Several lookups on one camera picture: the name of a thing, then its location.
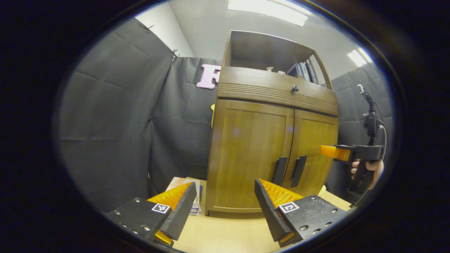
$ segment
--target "pink letter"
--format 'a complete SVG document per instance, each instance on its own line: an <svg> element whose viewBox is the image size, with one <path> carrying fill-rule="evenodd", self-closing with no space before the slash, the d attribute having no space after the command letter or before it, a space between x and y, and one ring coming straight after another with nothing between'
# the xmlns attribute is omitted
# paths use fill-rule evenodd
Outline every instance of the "pink letter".
<svg viewBox="0 0 450 253"><path fill-rule="evenodd" d="M216 85L212 83L212 80L215 79L217 83L219 82L219 77L221 75L220 66L202 64L202 67L202 78L200 79L200 82L196 84L196 86L198 88L214 89Z"/></svg>

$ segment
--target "book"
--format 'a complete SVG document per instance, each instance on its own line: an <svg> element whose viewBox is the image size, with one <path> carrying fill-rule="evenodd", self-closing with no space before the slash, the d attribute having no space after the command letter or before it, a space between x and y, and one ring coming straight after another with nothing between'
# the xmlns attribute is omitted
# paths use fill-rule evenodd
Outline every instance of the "book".
<svg viewBox="0 0 450 253"><path fill-rule="evenodd" d="M202 213L202 209L200 208L200 180L194 178L174 177L167 187L166 191L180 185L187 184L189 182L195 182L195 189L197 191L197 196L195 197L195 200L193 202L190 215L200 215Z"/></svg>
<svg viewBox="0 0 450 253"><path fill-rule="evenodd" d="M312 67L312 64L310 63L309 60L306 60L306 65L307 65L307 67L308 67L308 72L309 72L311 81L312 81L313 83L315 83L315 84L319 84L319 83L317 82L317 78L316 78L316 76L315 76L314 68Z"/></svg>
<svg viewBox="0 0 450 253"><path fill-rule="evenodd" d="M310 81L306 63L300 63L300 66L302 67L301 72L303 73L303 77L305 78L305 81Z"/></svg>
<svg viewBox="0 0 450 253"><path fill-rule="evenodd" d="M297 78L302 78L303 77L303 73L302 73L302 68L300 66L299 63L294 64L288 71L288 75L292 76L292 77L297 77Z"/></svg>

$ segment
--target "drawer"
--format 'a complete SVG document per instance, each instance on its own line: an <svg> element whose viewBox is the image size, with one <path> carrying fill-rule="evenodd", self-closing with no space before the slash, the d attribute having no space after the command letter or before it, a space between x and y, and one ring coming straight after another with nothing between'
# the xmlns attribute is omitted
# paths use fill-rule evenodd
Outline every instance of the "drawer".
<svg viewBox="0 0 450 253"><path fill-rule="evenodd" d="M291 91L293 85L298 87L298 91ZM217 97L287 105L338 115L333 90L296 77L259 69L223 66Z"/></svg>

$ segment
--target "wooden cabinet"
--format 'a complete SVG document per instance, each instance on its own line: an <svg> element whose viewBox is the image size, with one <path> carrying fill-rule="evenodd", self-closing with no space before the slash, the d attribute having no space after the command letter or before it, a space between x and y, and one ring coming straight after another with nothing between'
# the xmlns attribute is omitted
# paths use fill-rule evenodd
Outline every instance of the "wooden cabinet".
<svg viewBox="0 0 450 253"><path fill-rule="evenodd" d="M265 70L287 72L312 56L326 87ZM336 95L314 50L275 36L232 31L217 90L206 215L261 213L256 178L277 178L300 195L318 194L332 163L319 154L319 146L337 143L337 116Z"/></svg>

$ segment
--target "black mount plate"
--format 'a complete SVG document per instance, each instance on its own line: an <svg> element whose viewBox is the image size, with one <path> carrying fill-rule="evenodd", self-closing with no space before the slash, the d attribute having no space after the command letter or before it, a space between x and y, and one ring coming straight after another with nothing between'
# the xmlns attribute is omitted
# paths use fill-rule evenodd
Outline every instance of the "black mount plate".
<svg viewBox="0 0 450 253"><path fill-rule="evenodd" d="M346 212L317 195L278 206L278 211L295 233L298 241L312 237L333 226Z"/></svg>
<svg viewBox="0 0 450 253"><path fill-rule="evenodd" d="M145 198L133 198L106 216L122 229L153 241L171 211L170 206L153 203Z"/></svg>

